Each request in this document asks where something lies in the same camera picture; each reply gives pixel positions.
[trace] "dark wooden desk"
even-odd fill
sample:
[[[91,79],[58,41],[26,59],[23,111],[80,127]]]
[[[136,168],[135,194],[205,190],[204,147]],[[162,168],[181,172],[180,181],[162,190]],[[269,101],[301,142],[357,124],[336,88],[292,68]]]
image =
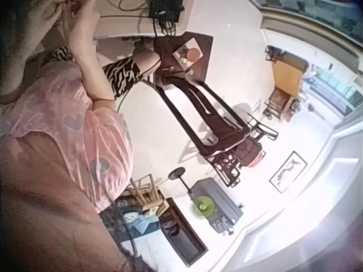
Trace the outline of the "dark wooden desk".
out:
[[[155,51],[162,58],[161,65],[155,72],[154,79],[156,85],[159,85],[164,89],[168,89],[163,82],[163,77],[168,75],[177,75],[178,73],[184,74],[182,67],[172,54],[192,38],[196,39],[201,51],[203,52],[203,56],[189,69],[193,70],[193,78],[203,82],[205,81],[210,53],[212,51],[213,37],[199,33],[186,32],[181,36],[160,37],[155,41]],[[170,67],[173,67],[174,70],[168,71],[167,69]]]

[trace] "artwork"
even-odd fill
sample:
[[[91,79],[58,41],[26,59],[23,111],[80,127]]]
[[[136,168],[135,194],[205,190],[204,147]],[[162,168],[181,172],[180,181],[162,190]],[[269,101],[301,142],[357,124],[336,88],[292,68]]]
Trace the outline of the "artwork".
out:
[[[196,39],[192,38],[175,51],[173,56],[180,64],[181,68],[186,71],[203,56],[203,52]]]
[[[293,151],[280,169],[270,178],[270,182],[280,193],[283,193],[306,166],[306,161]]]

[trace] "heart pattern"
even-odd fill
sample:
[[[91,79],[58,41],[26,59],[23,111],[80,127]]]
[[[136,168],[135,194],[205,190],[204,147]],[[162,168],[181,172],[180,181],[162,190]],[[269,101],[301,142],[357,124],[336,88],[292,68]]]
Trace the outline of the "heart pattern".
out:
[[[109,170],[110,163],[105,158],[92,159],[90,163],[91,175],[94,181],[98,181],[97,173],[104,173]]]
[[[83,116],[77,115],[77,117],[73,117],[72,115],[67,115],[63,118],[63,122],[67,128],[75,131],[80,131],[83,128]]]

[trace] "picture frame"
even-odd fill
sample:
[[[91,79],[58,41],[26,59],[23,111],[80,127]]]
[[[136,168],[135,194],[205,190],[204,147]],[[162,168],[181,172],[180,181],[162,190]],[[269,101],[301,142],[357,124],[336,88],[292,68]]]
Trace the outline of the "picture frame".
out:
[[[307,167],[307,162],[293,151],[269,182],[282,194]]]

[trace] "round base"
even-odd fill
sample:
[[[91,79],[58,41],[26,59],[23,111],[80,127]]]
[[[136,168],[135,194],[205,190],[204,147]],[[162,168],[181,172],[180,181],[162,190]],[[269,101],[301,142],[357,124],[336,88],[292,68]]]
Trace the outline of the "round base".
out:
[[[170,174],[168,175],[168,178],[170,180],[176,180],[176,179],[180,178],[182,175],[184,175],[184,173],[185,173],[185,168],[178,167],[177,169],[174,169],[173,171],[170,172]]]

